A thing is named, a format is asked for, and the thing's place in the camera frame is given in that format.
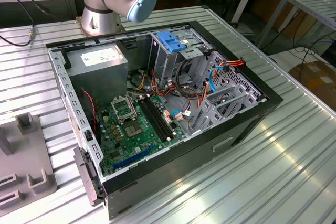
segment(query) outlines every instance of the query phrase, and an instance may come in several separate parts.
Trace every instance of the yellow wire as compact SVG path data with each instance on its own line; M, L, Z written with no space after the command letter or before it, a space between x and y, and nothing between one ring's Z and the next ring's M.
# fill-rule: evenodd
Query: yellow wire
M141 81L141 84L137 87L137 88L135 88L134 90L140 90L140 89L142 89L142 87L143 87L143 84L144 84L144 82L145 82L145 74L143 75L143 77L142 77L142 81Z

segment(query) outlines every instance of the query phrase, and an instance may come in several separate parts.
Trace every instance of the red wire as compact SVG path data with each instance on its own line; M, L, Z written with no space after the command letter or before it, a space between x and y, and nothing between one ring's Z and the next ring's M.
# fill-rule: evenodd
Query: red wire
M95 103L93 102L93 98L90 96L90 94L86 91L86 90L84 90L84 89L82 89L82 92L84 93L84 94L86 94L87 96L88 96L88 98L90 99L90 102L91 102L91 105L92 105L92 111L93 111L93 120L94 120L94 132L96 132L96 124L97 124L97 121L96 121L96 110L94 109L94 107L95 107Z

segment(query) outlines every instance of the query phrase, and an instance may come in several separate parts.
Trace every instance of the computer case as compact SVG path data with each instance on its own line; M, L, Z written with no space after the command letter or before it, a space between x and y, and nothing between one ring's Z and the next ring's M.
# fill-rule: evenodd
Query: computer case
M75 162L89 201L92 206L103 202L110 219L243 141L282 102L243 59L198 22L46 46L79 143ZM216 67L216 76L212 76ZM139 95L129 86L130 77L138 73L152 80ZM177 86L196 90L196 97L185 99L186 93L181 95ZM169 89L169 94L159 89ZM200 103L198 94L202 94ZM138 114L119 118L120 111L114 107L119 101L128 104L130 114L133 109ZM185 103L190 105L186 113L192 116L183 111L173 115ZM166 123L163 127L171 130L167 138L147 142L147 125L163 134L151 116ZM151 126L145 124L146 118ZM141 126L138 138L127 136L130 128L125 125L130 123ZM123 145L140 139L144 143L123 157Z

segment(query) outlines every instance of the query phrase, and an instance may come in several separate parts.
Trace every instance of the green motherboard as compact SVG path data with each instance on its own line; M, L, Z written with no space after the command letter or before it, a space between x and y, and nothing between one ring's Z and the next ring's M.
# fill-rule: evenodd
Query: green motherboard
M160 98L153 95L148 100L151 103L150 105L155 106L158 115L165 120L166 116L163 111L166 108ZM162 134L160 135L160 132L158 132L158 128L156 128L156 132L155 127L151 124L151 122L155 124L157 121L153 121L152 117L152 114L156 113L148 114L148 111L146 113L140 103L139 100L133 100L133 110L125 105L126 102L119 102L118 109L114 108L117 106L115 104L114 107L111 106L97 113L101 132L100 148L104 154L100 167L104 176L110 175L185 138L185 133L176 122L172 121L168 124L165 121L167 129L174 135L168 140L163 139ZM135 112L133 118L121 122L121 114L132 114L132 110Z

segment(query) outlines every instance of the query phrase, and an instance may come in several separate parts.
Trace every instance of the connector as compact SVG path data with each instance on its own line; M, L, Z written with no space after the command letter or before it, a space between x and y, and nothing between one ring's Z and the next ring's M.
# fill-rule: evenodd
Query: connector
M35 39L35 37L36 37L36 31L35 31L35 28L34 28L34 27L32 27L32 28L30 29L29 34L28 34L28 37L29 37L30 40L34 40L34 39Z
M240 57L239 59L242 60L242 62L244 63L244 65L246 65L246 61L242 57Z

